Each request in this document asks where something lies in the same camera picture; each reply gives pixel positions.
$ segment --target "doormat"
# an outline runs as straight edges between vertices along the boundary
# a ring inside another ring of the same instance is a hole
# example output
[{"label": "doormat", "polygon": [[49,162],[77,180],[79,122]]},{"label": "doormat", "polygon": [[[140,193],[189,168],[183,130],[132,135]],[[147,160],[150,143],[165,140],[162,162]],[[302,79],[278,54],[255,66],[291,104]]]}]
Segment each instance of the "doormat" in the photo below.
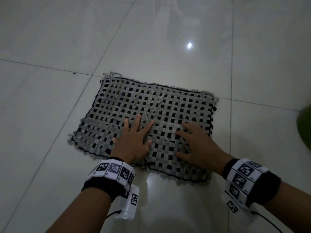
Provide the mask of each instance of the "doormat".
[{"label": "doormat", "polygon": [[174,133],[187,131],[182,121],[194,121],[210,136],[217,102],[218,98],[209,92],[142,83],[120,74],[104,73],[92,108],[81,119],[68,143],[92,157],[107,158],[114,145],[112,137],[119,139],[122,134],[124,119],[128,118],[131,125],[137,113],[141,113],[141,127],[154,120],[145,138],[153,142],[148,155],[134,164],[180,181],[208,182],[210,170],[189,164],[175,155],[178,151],[189,153],[190,148]]}]

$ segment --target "white tile floor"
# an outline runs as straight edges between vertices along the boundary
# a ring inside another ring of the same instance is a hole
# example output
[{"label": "white tile floor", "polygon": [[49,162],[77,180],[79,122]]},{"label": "white tile floor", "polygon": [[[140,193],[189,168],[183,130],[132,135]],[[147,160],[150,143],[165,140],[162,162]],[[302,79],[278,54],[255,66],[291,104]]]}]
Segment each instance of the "white tile floor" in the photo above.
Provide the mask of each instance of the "white tile floor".
[{"label": "white tile floor", "polygon": [[[311,152],[295,126],[311,103],[310,7],[311,0],[0,0],[0,230],[44,232],[79,193],[98,161],[69,146],[67,135],[109,71],[213,92],[221,97],[213,132],[220,147],[310,194]],[[110,218],[103,231],[275,232],[261,219],[244,227],[228,216],[217,175],[208,187],[177,186],[138,170],[134,182],[135,220]]]}]

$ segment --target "black cable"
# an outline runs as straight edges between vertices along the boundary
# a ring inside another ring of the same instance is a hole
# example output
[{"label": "black cable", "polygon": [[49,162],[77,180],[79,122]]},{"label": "black cable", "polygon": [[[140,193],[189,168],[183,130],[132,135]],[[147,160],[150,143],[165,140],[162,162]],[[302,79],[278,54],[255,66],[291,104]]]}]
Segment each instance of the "black cable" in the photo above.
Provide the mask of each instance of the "black cable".
[{"label": "black cable", "polygon": [[269,222],[272,226],[274,226],[279,232],[283,233],[276,225],[274,225],[269,219],[267,219],[265,216],[261,215],[258,212],[255,211],[251,211],[252,214],[257,214],[259,216],[261,216],[263,219],[265,219],[267,222]]},{"label": "black cable", "polygon": [[112,214],[115,214],[115,213],[121,213],[121,209],[120,209],[119,211],[112,212],[111,214],[109,214],[109,215],[106,217],[106,219],[107,219],[108,217],[110,217]]}]

